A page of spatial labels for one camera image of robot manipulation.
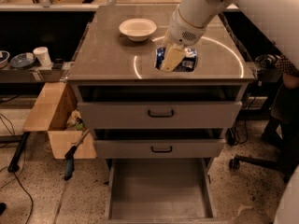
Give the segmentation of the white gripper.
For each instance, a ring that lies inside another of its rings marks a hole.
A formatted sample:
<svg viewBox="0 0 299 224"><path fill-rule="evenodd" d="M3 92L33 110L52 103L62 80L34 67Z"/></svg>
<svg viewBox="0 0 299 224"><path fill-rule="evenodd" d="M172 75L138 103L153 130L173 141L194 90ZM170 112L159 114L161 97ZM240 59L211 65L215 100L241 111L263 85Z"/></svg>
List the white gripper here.
<svg viewBox="0 0 299 224"><path fill-rule="evenodd" d="M195 45L205 31L206 21L198 11L177 7L164 36L163 46L166 48L161 70L172 72L185 57L184 47Z"/></svg>

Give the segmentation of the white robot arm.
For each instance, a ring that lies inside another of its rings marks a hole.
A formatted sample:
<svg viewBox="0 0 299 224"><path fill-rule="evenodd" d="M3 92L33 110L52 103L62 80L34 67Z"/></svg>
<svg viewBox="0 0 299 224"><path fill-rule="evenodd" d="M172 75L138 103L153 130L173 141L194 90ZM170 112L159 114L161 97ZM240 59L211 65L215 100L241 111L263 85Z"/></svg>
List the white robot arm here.
<svg viewBox="0 0 299 224"><path fill-rule="evenodd" d="M185 48L196 44L210 21L231 4L237 5L282 53L278 68L283 74L283 85L272 116L283 131L278 170L288 181L273 224L299 224L299 0L181 0L165 34L162 68L167 72L174 70L184 58Z"/></svg>

